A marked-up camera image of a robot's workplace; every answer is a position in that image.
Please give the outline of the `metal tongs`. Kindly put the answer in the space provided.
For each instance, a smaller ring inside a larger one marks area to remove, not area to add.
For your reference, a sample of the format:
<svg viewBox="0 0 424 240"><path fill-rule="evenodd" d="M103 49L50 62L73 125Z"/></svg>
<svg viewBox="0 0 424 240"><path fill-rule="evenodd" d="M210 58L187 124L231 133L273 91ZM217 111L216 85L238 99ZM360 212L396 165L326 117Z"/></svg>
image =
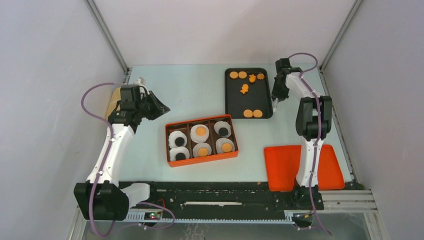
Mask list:
<svg viewBox="0 0 424 240"><path fill-rule="evenodd" d="M278 107L278 103L279 103L279 100L277 98L272 101L272 111L273 112L276 112L277 107Z"/></svg>

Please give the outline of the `black sandwich cookie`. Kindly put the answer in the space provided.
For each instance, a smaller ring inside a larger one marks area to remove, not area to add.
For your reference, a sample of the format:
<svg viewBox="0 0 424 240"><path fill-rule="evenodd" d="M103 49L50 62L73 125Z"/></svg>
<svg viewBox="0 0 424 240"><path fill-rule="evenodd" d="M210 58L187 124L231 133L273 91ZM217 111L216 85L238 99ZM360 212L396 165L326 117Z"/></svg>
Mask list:
<svg viewBox="0 0 424 240"><path fill-rule="evenodd" d="M186 157L185 153L183 153L183 152L179 152L175 155L176 161L186 160L186 159L187 159L187 157Z"/></svg>
<svg viewBox="0 0 424 240"><path fill-rule="evenodd" d="M226 137L228 136L228 134L229 134L229 130L228 130L227 128L225 128L225 127L221 127L221 128L218 130L218 134L219 134L222 138L226 138Z"/></svg>
<svg viewBox="0 0 424 240"><path fill-rule="evenodd" d="M184 147L186 145L186 140L184 137L178 136L175 140L174 143L177 147Z"/></svg>

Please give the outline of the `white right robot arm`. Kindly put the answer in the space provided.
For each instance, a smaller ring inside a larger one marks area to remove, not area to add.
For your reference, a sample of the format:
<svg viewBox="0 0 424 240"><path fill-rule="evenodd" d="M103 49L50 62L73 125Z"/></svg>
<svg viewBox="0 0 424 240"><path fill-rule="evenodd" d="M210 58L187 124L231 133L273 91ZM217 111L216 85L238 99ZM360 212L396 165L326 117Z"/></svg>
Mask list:
<svg viewBox="0 0 424 240"><path fill-rule="evenodd" d="M296 182L300 187L318 185L318 166L324 139L332 128L332 98L316 91L304 78L304 71L293 67L289 58L275 62L276 77L271 91L272 108L294 94L298 100L295 130L301 137L300 165Z"/></svg>

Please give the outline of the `black cookie tray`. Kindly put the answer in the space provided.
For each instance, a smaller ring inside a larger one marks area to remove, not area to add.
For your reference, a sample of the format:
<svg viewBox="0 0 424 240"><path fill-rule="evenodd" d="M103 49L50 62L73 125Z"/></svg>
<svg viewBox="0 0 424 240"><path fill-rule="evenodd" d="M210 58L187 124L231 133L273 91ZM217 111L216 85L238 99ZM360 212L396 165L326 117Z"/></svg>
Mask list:
<svg viewBox="0 0 424 240"><path fill-rule="evenodd" d="M244 71L247 73L245 79L232 79L229 77L230 72ZM265 78L257 79L259 73L264 74ZM249 75L256 75L254 83L249 82ZM240 92L243 84L249 85L246 94ZM272 100L268 73L261 67L233 67L228 68L224 72L224 108L225 113L231 115L233 119L269 119L273 116ZM243 116L244 110L261 110L263 116L261 118Z"/></svg>

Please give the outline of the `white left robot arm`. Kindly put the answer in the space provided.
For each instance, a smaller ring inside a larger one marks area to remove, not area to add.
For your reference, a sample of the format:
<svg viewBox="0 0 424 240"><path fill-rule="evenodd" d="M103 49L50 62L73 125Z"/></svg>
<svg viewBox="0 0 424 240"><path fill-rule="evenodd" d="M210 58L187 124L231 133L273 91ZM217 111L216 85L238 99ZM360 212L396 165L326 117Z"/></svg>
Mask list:
<svg viewBox="0 0 424 240"><path fill-rule="evenodd" d="M85 182L76 183L73 193L86 220L122 221L130 208L141 203L153 208L158 194L147 183L132 183L120 188L121 166L130 142L143 119L155 120L170 108L142 83L120 87L120 100L107 118L82 109L106 123L107 132L98 160Z"/></svg>

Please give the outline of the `orange cookie box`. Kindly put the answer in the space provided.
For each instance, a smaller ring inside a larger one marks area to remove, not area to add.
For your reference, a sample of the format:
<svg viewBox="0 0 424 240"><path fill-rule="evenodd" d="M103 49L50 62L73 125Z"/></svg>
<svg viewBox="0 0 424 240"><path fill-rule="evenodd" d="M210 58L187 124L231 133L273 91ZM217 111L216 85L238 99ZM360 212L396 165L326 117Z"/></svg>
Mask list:
<svg viewBox="0 0 424 240"><path fill-rule="evenodd" d="M235 158L239 154L229 114L168 123L165 142L166 161L173 168Z"/></svg>

